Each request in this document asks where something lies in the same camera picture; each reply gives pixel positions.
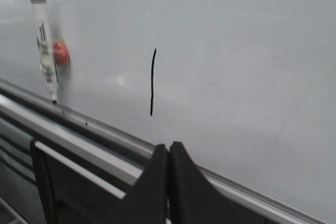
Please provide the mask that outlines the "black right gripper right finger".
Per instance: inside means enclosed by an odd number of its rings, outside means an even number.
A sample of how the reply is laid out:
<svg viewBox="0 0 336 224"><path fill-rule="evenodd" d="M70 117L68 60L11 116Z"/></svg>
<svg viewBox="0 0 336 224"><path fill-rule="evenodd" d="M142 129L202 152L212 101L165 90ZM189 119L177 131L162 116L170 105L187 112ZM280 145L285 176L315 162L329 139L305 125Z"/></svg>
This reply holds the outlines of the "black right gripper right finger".
<svg viewBox="0 0 336 224"><path fill-rule="evenodd" d="M181 142L169 155L172 223L268 223L268 219L223 196L205 178Z"/></svg>

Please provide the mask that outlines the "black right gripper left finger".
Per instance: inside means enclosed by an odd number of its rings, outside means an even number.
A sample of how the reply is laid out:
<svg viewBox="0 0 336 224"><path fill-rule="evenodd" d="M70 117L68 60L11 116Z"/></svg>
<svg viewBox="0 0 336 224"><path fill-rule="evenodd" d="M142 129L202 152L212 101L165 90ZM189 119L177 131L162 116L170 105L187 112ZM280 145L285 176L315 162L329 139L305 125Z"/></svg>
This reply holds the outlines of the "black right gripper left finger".
<svg viewBox="0 0 336 224"><path fill-rule="evenodd" d="M166 223L168 151L155 147L141 176L116 204L90 223Z"/></svg>

